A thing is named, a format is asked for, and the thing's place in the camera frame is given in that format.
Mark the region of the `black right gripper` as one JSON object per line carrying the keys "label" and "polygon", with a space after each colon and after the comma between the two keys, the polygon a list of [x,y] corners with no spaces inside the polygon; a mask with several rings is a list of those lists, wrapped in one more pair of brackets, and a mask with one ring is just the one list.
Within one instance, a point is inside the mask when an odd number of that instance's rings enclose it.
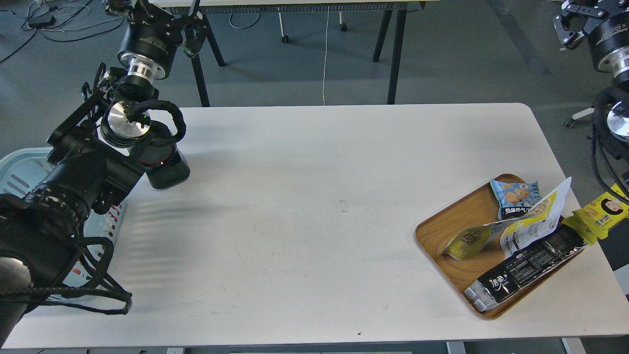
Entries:
{"label": "black right gripper", "polygon": [[573,50],[589,36],[593,67],[598,72],[628,71],[628,11],[611,11],[602,0],[565,0],[553,18],[559,42]]}

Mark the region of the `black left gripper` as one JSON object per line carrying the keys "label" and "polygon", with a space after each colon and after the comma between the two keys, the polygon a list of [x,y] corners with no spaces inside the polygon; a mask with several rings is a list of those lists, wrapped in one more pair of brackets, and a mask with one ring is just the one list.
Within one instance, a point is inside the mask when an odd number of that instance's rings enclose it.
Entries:
{"label": "black left gripper", "polygon": [[151,61],[155,79],[167,78],[171,73],[176,49],[182,42],[182,35],[175,29],[186,33],[180,47],[187,56],[197,56],[207,38],[209,22],[200,12],[200,0],[194,0],[187,16],[180,18],[147,0],[103,0],[102,5],[108,15],[128,21],[118,61],[124,67],[130,67],[133,59]]}

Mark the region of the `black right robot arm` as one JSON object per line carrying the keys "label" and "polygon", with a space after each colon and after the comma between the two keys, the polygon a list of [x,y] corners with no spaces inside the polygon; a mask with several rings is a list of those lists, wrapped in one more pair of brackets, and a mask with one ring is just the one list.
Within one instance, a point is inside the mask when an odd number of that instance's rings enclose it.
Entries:
{"label": "black right robot arm", "polygon": [[628,173],[619,175],[609,159],[628,159],[628,24],[626,0],[564,0],[553,18],[566,49],[586,40],[594,69],[612,75],[592,104],[590,159],[596,181],[622,202],[628,201]]}

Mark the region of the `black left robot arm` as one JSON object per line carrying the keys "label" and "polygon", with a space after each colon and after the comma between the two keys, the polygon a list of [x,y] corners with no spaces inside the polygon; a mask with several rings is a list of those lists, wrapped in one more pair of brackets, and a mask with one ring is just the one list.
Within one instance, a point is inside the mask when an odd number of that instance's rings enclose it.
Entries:
{"label": "black left robot arm", "polygon": [[108,274],[112,240],[85,236],[85,222],[123,202],[143,175],[157,189],[189,176],[176,146],[186,134],[183,114],[159,99],[154,82],[170,74],[177,48],[194,58],[211,34],[199,4],[176,18],[147,0],[106,1],[108,13],[128,21],[121,67],[102,65],[83,103],[52,132],[53,170],[43,181],[24,197],[1,195],[2,343],[26,313],[59,306],[54,295],[123,302],[121,309],[69,304],[106,315],[132,306],[132,294]]}

